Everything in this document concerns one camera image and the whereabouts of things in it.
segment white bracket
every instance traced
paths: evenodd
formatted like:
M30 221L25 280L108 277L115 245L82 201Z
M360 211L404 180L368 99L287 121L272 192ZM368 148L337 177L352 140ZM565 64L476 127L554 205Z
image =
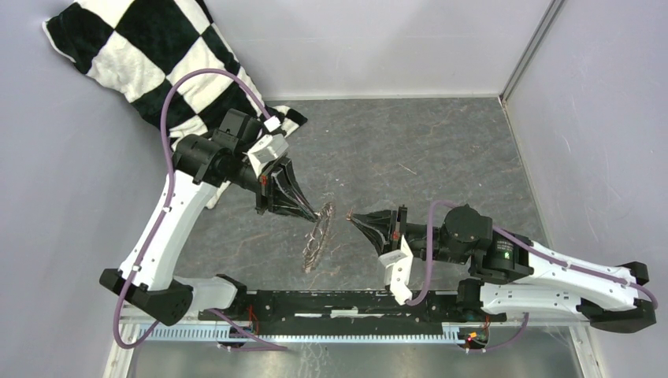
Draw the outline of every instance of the white bracket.
M278 117L271 117L265 121L265 127L267 128L268 132L273 132L280 127L280 120Z
M285 155L287 150L288 143L281 134L261 137L247 152L255 177L259 177L268 163Z
M383 254L378 261L385 267L384 282L390 285L390 292L398 304L403 305L413 297L408 288L410 269L413 266L413 252L410 251L406 238L401 237L401 247L388 254Z

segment metal frame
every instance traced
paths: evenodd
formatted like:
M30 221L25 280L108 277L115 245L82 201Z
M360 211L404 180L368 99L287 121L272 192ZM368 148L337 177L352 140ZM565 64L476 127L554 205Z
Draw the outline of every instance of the metal frame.
M603 371L590 340L589 327L571 326L569 330L573 338L577 360L580 362L580 369L582 369L582 376L584 378L603 378Z
M137 337L142 336L150 324L141 324ZM267 335L260 339L270 343L408 343L408 344L463 344L458 339L459 327L443 325L442 335ZM171 327L158 325L147 341L188 341L207 343L246 343L251 340L232 335L232 326L224 321L209 321L205 324L175 324Z
M550 2L550 5L545 11L543 18L540 20L540 23L538 24L538 28L536 28L536 30L533 32L533 35L529 40L529 44L525 48L524 53L522 53L522 56L520 57L517 66L515 66L515 70L510 75L510 78L506 83L506 86L503 88L503 91L501 91L501 94L499 95L499 100L501 101L502 104L508 101L508 98L510 98L510 96L513 94L513 91L518 85L519 80L521 79L526 68L529 66L529 63L533 59L533 55L540 47L540 44L543 42L543 38L550 30L550 27L554 23L557 15L559 14L559 11L562 9L562 6L565 2L566 0L552 0Z
M139 324L122 324L121 337L123 340L136 340L139 334ZM132 363L133 349L122 349L112 341L109 357L107 358L103 378L126 378Z

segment cable clip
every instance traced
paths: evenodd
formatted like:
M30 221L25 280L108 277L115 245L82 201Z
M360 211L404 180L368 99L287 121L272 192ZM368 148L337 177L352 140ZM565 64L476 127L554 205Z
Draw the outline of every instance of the cable clip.
M268 132L273 132L280 127L280 120L274 116L265 121L265 127Z

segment white wall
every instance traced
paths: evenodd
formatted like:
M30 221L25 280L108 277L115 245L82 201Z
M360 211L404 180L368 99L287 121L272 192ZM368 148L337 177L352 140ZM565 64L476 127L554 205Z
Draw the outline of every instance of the white wall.
M114 295L98 284L164 183L158 131L57 55L41 22L69 1L12 2L0 35L0 376L102 375Z
M566 2L508 108L557 250L649 265L658 324L596 332L611 377L665 376L668 3Z
M549 0L207 2L267 98L497 95Z

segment checkered cloth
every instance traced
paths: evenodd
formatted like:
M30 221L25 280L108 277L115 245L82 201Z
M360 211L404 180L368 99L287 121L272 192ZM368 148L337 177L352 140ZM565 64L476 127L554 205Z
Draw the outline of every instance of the checkered cloth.
M121 92L156 127L167 92L196 69L224 69L262 100L203 0L79 0L43 27L54 49L76 69ZM171 102L169 136L177 142L217 128L229 109L263 118L257 105L228 77L196 76L179 87ZM306 123L302 114L287 106L266 109L281 120L285 135Z

